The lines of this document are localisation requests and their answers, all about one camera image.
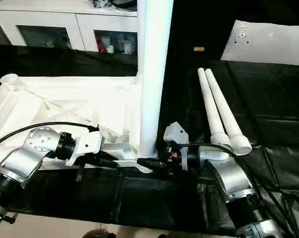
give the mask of white tube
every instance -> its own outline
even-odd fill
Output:
[[[230,147],[230,139],[224,132],[219,112],[203,68],[198,69],[198,75],[211,131],[211,143],[224,144]]]
[[[252,151],[252,146],[248,139],[242,134],[231,109],[223,96],[223,93],[215,80],[210,69],[205,70],[215,103],[221,115],[224,127],[229,135],[233,152],[237,155],[246,155]]]
[[[138,158],[157,156],[155,143],[173,2],[173,0],[146,1],[144,71]]]

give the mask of silver robotic arm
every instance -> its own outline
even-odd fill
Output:
[[[229,216],[236,227],[239,238],[281,238],[283,237],[253,188],[244,170],[225,151],[213,146],[182,146],[188,144],[188,134],[178,122],[166,128],[164,141],[168,144],[167,153],[153,162],[139,159],[143,166],[164,168],[177,166],[182,170],[188,167],[213,171],[218,190],[225,202]]]
[[[0,163],[0,222],[9,221],[7,206],[25,188],[45,157],[66,160],[71,166],[82,155],[99,153],[102,143],[98,131],[73,139],[69,133],[57,133],[45,126],[31,130],[24,144]]]

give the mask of white cabinet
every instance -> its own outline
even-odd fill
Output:
[[[137,54],[136,17],[88,14],[76,17],[85,50]]]
[[[0,0],[0,24],[13,45],[137,54],[137,12],[88,0]]]
[[[13,45],[85,50],[73,13],[0,10],[0,23]]]

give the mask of black plastic sheet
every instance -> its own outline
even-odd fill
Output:
[[[0,77],[131,76],[137,58],[70,50],[0,47]],[[253,145],[245,162],[294,221],[299,234],[299,66],[169,58],[158,147],[178,121],[191,141],[210,138],[197,69],[211,68],[243,133]],[[187,232],[233,235],[214,181],[142,174],[137,169],[40,171],[10,207],[27,214]],[[285,219],[264,193],[282,226]]]

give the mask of cabinet door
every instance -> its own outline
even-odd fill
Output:
[[[0,10],[0,24],[13,45],[84,50],[73,13]]]
[[[76,15],[87,51],[137,54],[137,17]]]

